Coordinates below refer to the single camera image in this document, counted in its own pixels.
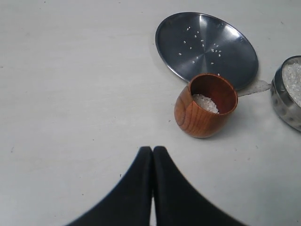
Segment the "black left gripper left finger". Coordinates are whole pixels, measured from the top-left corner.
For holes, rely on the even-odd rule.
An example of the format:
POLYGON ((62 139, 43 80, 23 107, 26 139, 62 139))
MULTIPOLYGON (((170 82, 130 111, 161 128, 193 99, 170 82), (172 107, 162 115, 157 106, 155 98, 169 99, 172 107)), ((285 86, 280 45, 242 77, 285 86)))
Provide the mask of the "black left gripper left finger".
POLYGON ((118 184, 70 226, 148 226, 152 204, 153 152, 140 147, 118 184))

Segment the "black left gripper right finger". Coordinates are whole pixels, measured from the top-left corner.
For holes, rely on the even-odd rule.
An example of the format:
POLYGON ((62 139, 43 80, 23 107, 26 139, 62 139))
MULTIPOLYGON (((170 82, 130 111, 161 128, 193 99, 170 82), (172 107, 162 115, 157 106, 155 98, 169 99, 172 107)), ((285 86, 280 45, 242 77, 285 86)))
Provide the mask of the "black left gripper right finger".
POLYGON ((167 149, 153 150, 154 202, 158 226, 243 226, 203 197, 183 176, 167 149))

